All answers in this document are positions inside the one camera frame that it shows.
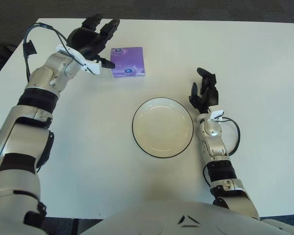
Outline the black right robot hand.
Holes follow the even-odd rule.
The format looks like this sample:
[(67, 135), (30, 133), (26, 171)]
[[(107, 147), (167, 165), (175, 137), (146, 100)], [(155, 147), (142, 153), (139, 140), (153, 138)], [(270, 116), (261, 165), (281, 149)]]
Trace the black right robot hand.
[(197, 84), (194, 82), (192, 84), (189, 102), (201, 114), (205, 114), (208, 113), (210, 106), (219, 104), (219, 93), (216, 88), (216, 75), (203, 68), (197, 68), (196, 71), (202, 77), (200, 95), (198, 95)]

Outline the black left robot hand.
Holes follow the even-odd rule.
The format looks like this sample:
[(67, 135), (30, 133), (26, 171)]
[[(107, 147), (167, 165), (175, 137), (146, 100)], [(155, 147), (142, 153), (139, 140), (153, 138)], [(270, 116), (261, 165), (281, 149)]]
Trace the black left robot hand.
[(95, 14), (87, 17), (81, 27), (71, 32), (67, 39), (67, 46), (75, 49), (89, 61), (101, 62), (103, 68), (114, 69), (115, 64), (99, 56), (105, 49), (106, 43), (113, 37), (120, 24), (119, 19), (112, 19), (106, 23), (100, 32), (96, 32), (96, 27), (100, 24), (103, 16)]

